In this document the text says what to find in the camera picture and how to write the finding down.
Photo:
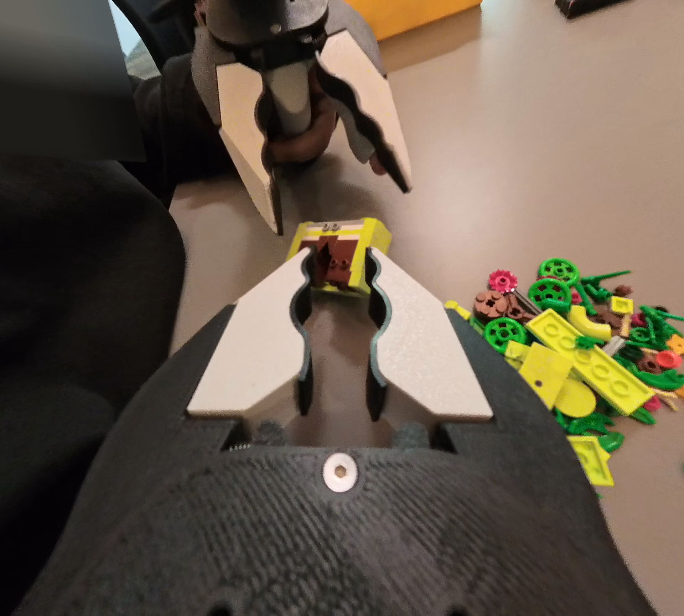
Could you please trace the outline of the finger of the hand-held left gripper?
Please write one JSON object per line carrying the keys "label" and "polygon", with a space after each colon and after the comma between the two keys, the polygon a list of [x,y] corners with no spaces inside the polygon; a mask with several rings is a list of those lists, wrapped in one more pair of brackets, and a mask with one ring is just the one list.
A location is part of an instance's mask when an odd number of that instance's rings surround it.
{"label": "finger of the hand-held left gripper", "polygon": [[241,63],[216,69],[219,134],[252,203],[276,235],[283,235],[282,212],[272,170],[265,161],[266,133],[257,113],[264,96],[261,74]]}
{"label": "finger of the hand-held left gripper", "polygon": [[376,157],[401,192],[410,193],[411,163],[388,80],[347,30],[328,38],[315,68],[354,157],[363,164]]}

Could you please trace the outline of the person's black clothing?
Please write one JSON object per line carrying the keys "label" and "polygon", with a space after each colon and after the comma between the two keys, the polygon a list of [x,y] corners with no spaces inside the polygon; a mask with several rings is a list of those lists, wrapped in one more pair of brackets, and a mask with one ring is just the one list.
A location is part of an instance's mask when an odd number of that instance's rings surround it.
{"label": "person's black clothing", "polygon": [[185,251],[117,162],[1,158],[1,591],[31,582],[95,451],[165,361]]}

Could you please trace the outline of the person's left forearm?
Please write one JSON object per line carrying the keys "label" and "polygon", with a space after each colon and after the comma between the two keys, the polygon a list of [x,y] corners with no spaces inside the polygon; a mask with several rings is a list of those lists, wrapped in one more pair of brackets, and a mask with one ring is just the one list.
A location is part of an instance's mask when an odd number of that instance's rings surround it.
{"label": "person's left forearm", "polygon": [[235,174],[218,128],[194,87],[192,55],[168,60],[146,80],[130,75],[145,162],[123,166],[165,207],[177,185]]}

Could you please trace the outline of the long lime toy plate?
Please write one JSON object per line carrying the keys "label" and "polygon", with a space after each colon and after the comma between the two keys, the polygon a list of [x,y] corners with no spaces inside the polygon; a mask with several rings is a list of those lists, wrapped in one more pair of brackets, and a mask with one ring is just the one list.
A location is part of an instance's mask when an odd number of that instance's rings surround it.
{"label": "long lime toy plate", "polygon": [[543,311],[525,328],[545,347],[568,359],[583,381],[621,415],[634,413],[654,397],[652,389],[600,348],[577,347],[579,331],[555,311]]}

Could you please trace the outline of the lime brick box with brown bricks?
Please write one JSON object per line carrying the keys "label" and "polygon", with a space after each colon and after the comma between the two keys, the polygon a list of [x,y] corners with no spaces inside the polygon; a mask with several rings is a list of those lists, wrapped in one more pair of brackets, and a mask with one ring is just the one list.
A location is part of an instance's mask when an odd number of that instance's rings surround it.
{"label": "lime brick box with brown bricks", "polygon": [[286,259],[314,247],[314,289],[337,295],[368,295],[366,249],[373,247],[387,254],[391,240],[390,231],[376,218],[306,221],[298,225]]}

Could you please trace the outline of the pile of small toy bricks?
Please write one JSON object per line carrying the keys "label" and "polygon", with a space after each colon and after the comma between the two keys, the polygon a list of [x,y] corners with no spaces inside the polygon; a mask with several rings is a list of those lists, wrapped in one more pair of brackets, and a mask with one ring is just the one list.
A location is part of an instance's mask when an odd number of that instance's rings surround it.
{"label": "pile of small toy bricks", "polygon": [[600,348],[652,389],[653,398],[634,413],[621,415],[571,369],[548,411],[566,438],[595,436],[612,456],[625,440],[613,430],[616,418],[654,425],[654,413],[662,406],[673,411],[683,406],[683,331],[672,325],[683,317],[664,307],[636,305],[628,285],[606,287],[628,274],[629,270],[618,270],[582,276],[572,261],[548,258],[540,263],[528,290],[511,271],[494,270],[470,309],[454,300],[445,307],[459,314],[517,373],[531,345],[543,345],[525,324],[553,310],[579,331],[577,347]]}

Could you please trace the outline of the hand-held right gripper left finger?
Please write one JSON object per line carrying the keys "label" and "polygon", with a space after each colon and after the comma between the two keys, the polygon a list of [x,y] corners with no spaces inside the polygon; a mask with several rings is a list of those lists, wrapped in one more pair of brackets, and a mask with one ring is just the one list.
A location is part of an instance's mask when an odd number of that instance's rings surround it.
{"label": "hand-held right gripper left finger", "polygon": [[312,405],[311,315],[315,250],[299,251],[244,294],[187,406],[193,418],[230,418],[248,432],[286,426]]}

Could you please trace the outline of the person's left hand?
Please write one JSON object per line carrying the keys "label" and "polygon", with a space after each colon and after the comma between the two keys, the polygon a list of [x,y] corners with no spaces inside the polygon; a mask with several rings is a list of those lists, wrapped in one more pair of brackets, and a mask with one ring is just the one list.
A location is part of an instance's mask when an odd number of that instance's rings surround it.
{"label": "person's left hand", "polygon": [[338,122],[332,100],[324,93],[313,72],[309,77],[311,123],[299,136],[286,136],[277,115],[269,122],[268,156],[275,164],[303,164],[312,162],[328,149]]}

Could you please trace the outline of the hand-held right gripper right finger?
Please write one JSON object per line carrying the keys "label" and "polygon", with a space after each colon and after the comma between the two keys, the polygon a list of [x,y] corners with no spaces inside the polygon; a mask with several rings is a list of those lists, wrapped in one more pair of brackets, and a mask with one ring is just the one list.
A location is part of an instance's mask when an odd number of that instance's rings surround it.
{"label": "hand-held right gripper right finger", "polygon": [[366,407],[394,430],[488,423],[492,407],[447,308],[376,247],[366,249],[369,346]]}

